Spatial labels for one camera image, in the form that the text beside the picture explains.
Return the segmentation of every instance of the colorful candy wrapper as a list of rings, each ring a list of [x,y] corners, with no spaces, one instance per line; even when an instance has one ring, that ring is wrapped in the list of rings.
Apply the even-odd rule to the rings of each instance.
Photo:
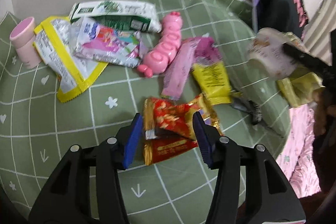
[[[140,32],[123,32],[99,24],[89,17],[74,22],[70,28],[73,54],[80,58],[137,67],[148,52]]]
[[[229,104],[230,84],[219,50],[213,46],[211,37],[196,37],[193,76],[211,105]]]
[[[146,165],[151,165],[197,147],[197,141],[177,134],[145,141],[143,157]]]
[[[160,138],[157,128],[161,128],[195,141],[192,119],[196,111],[200,111],[205,123],[215,126],[220,132],[216,112],[203,94],[182,105],[173,105],[166,99],[147,99],[144,104],[145,138],[147,140]]]
[[[162,97],[179,100],[194,62],[194,53],[198,40],[182,44],[176,58],[170,64],[163,80]]]

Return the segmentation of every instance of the green mat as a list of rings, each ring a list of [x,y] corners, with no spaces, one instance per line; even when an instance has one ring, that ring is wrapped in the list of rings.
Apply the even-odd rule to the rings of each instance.
[[[246,47],[255,34],[251,5],[245,0],[143,0],[156,5],[159,17],[179,11],[183,38],[209,34],[223,56],[230,80],[262,106],[263,117],[277,134],[258,125],[229,105],[217,105],[222,131],[239,145],[264,144],[274,157],[282,151],[290,129],[288,104],[275,81],[249,66]],[[97,81],[76,99],[61,104],[58,81],[40,64],[27,70],[11,46],[9,35],[17,19],[7,14],[0,24],[0,182],[17,209],[27,217],[40,189],[73,144],[90,147],[114,136],[142,112],[144,99],[159,96],[162,77],[142,78],[136,70],[109,65]],[[143,34],[149,46],[158,34]],[[181,102],[201,91],[190,76]],[[105,102],[113,102],[110,109]],[[216,184],[216,171],[203,164],[196,148],[176,158],[144,166],[141,143],[132,167],[119,173],[132,224],[204,223]],[[91,211],[97,218],[95,170],[90,176]],[[241,170],[240,203],[245,199],[245,171]]]

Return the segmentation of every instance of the green and white package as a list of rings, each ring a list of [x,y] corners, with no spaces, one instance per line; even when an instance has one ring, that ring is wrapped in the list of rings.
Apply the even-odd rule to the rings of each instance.
[[[117,30],[160,32],[162,26],[154,4],[142,1],[101,0],[75,3],[69,18],[92,17],[98,23]]]

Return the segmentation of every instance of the pink caterpillar toy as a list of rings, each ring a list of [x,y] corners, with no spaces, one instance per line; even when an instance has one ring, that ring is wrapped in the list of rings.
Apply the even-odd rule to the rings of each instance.
[[[137,67],[145,77],[151,78],[154,74],[163,73],[174,60],[181,47],[182,24],[179,12],[173,11],[162,19],[162,38]]]

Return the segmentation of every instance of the barcode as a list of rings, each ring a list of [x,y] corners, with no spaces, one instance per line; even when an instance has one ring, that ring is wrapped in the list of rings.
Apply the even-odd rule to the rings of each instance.
[[[148,26],[147,23],[143,24],[143,27],[142,27],[142,31],[143,31],[143,32],[145,32],[145,31],[147,30],[147,26]]]
[[[90,13],[94,8],[81,8],[78,13]]]
[[[137,20],[132,20],[131,22],[132,29],[141,30],[141,27],[142,27],[142,22],[137,21]]]

